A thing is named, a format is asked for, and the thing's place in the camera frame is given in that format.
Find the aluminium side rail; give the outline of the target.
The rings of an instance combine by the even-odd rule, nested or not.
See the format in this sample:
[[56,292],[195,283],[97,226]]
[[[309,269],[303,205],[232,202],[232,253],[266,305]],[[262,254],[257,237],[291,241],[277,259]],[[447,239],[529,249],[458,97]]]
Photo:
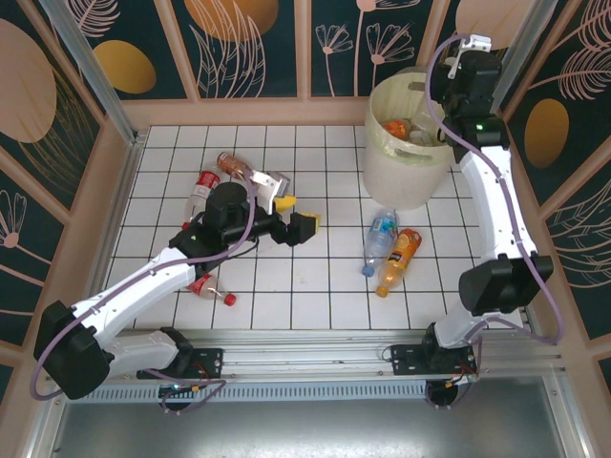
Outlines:
[[105,289],[109,276],[122,221],[136,181],[147,135],[148,132],[145,130],[137,131],[135,141],[127,150],[123,168],[120,171],[118,183],[111,200],[110,210],[96,248],[91,273],[87,280],[85,289],[87,298],[83,300],[83,305],[80,302],[74,305],[75,311],[80,313],[79,318],[82,320],[86,319],[88,310],[92,306],[96,306],[103,297],[102,291]]

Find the cream plastic waste bin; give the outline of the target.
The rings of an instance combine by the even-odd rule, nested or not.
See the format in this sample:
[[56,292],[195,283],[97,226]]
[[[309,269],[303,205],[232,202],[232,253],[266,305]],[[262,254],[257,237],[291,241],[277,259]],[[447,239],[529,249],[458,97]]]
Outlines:
[[369,96],[365,119],[366,151],[364,184],[379,204],[394,210],[418,208],[433,196],[453,161],[453,150],[445,142],[425,147],[390,135],[383,125],[418,113],[434,121],[443,116],[434,102],[430,110],[425,91],[426,72],[407,68],[382,81]]

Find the crushed red label bottle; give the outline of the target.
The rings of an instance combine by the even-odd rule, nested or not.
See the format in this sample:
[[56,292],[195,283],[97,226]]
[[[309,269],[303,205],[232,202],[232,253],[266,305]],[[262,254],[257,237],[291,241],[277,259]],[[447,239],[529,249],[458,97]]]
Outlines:
[[233,293],[226,291],[219,279],[212,274],[206,274],[191,282],[187,286],[187,290],[202,299],[209,301],[219,300],[227,306],[233,306],[237,300],[237,297]]

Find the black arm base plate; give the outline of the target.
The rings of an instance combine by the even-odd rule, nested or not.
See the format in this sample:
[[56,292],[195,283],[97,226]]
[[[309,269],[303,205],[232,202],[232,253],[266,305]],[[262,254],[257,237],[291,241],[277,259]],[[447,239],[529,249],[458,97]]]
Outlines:
[[172,379],[207,381],[219,379],[223,366],[221,348],[194,348],[178,356],[177,363],[171,363],[158,372]]
[[475,374],[477,364],[471,346],[428,350],[423,344],[397,344],[390,348],[395,376],[444,376]]

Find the orange juice bottle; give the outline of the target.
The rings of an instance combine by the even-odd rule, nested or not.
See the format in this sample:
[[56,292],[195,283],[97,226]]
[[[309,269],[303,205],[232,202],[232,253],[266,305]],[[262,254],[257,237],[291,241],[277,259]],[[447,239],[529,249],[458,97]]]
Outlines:
[[389,256],[383,262],[378,273],[378,285],[375,294],[385,298],[404,279],[408,266],[422,243],[421,235],[412,229],[402,230]]

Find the aluminium frame post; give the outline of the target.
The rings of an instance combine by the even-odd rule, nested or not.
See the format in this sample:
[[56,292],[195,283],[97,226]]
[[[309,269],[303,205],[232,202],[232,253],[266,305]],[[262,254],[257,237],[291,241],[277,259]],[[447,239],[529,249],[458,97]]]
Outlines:
[[63,0],[39,0],[41,7],[55,26],[97,99],[106,110],[120,136],[130,145],[137,143],[137,130],[126,114],[110,81],[104,74],[93,49],[80,31],[69,7]]
[[516,37],[501,59],[502,73],[494,91],[492,111],[504,110],[515,94],[531,60],[555,26],[568,0],[533,0],[519,24]]

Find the grey metal base sheet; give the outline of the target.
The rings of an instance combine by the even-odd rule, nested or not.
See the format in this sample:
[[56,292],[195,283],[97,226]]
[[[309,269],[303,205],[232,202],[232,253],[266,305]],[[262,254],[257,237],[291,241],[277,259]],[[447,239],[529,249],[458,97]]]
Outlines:
[[69,405],[31,458],[590,458],[546,402],[486,411],[422,401],[214,403],[174,417],[152,405]]

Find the blue label water bottle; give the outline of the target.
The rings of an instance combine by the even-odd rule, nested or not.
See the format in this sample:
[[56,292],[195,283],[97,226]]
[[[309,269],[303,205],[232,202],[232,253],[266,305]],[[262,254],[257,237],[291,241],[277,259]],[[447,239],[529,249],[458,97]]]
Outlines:
[[376,268],[390,255],[398,236],[398,217],[390,208],[379,210],[373,218],[364,243],[361,273],[372,278]]

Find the orange label plastic bottle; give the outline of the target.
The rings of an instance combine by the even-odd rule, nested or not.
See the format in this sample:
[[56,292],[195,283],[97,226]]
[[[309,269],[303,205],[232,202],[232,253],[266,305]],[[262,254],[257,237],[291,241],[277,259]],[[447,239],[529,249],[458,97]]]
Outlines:
[[384,129],[393,137],[407,141],[410,138],[412,124],[408,119],[394,119],[383,125]]

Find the aluminium mounting rail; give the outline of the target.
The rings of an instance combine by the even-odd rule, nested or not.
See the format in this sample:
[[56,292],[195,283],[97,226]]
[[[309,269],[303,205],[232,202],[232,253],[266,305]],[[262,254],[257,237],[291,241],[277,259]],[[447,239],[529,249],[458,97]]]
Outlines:
[[[229,382],[388,380],[392,344],[418,344],[423,330],[184,330],[196,348],[221,348]],[[560,348],[501,329],[483,332],[480,378],[563,375]]]

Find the clear bottle red label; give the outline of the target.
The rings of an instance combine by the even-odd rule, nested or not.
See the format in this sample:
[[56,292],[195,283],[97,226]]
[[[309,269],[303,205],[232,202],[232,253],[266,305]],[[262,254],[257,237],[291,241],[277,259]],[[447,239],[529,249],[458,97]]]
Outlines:
[[205,211],[211,192],[220,182],[221,170],[218,166],[211,166],[200,172],[185,205],[183,226],[190,223],[199,213]]

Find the copper brown plastic bottle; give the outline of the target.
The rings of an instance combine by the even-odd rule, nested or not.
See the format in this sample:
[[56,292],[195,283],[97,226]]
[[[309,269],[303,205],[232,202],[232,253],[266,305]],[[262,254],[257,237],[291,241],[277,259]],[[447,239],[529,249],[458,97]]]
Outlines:
[[217,165],[223,172],[234,179],[242,181],[252,180],[253,169],[246,162],[228,152],[219,154]]

